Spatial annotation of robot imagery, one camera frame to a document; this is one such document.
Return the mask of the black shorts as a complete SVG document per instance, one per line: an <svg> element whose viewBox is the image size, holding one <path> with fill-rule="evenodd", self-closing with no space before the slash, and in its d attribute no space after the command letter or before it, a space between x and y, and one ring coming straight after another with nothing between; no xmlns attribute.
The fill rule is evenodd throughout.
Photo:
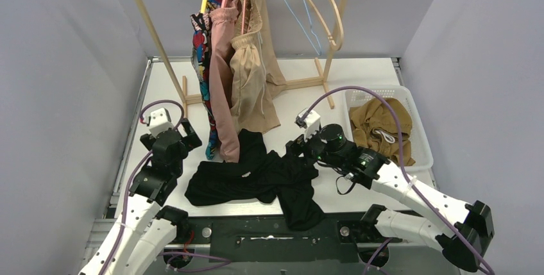
<svg viewBox="0 0 544 275"><path fill-rule="evenodd" d="M306 231L325 213L313 200L312 180L319 171L305 159L266 149L263 135L243 129L238 134L237 163L201 162L189 180L185 197L193 206L211 206L235 200L278 200L287 227Z"/></svg>

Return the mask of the tan brown shorts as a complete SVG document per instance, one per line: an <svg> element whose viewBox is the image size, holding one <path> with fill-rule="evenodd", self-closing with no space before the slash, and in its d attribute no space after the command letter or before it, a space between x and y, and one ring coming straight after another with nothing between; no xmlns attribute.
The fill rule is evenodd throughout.
<svg viewBox="0 0 544 275"><path fill-rule="evenodd" d="M404 106L394 98L385 98L395 111L400 121L402 143L398 143L396 122L389 109L378 99L372 99L363 106L349 110L353 141L360 147L372 149L398 164L412 166L415 160L411 157L409 141L412 120Z"/></svg>

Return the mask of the blue hanger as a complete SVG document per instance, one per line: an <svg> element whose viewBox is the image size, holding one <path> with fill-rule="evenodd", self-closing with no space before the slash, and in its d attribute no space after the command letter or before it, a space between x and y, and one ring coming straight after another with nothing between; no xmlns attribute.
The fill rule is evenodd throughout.
<svg viewBox="0 0 544 275"><path fill-rule="evenodd" d="M318 34L314 31L314 19L310 12L309 0L283 0L283 2L311 48L317 56L321 56L323 46L321 45Z"/></svg>

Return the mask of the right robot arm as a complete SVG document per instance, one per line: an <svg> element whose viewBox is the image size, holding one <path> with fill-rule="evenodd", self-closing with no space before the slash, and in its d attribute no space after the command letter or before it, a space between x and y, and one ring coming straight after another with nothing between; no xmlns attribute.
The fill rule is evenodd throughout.
<svg viewBox="0 0 544 275"><path fill-rule="evenodd" d="M361 219L364 238L397 238L426 245L466 272L484 270L483 257L495 231L490 207L450 197L404 174L385 156L346 139L343 128L329 124L301 134L285 145L288 154L320 163L354 184L384 194L414 215L373 204Z"/></svg>

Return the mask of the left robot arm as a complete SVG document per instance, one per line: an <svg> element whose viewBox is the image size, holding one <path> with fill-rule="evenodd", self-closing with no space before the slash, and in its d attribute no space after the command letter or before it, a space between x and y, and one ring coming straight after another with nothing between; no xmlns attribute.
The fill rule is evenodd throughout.
<svg viewBox="0 0 544 275"><path fill-rule="evenodd" d="M188 119L179 125L182 132L166 119L150 119L149 133L140 138L149 154L128 182L120 216L80 274L144 274L168 243L188 236L188 213L166 201L183 160L202 142Z"/></svg>

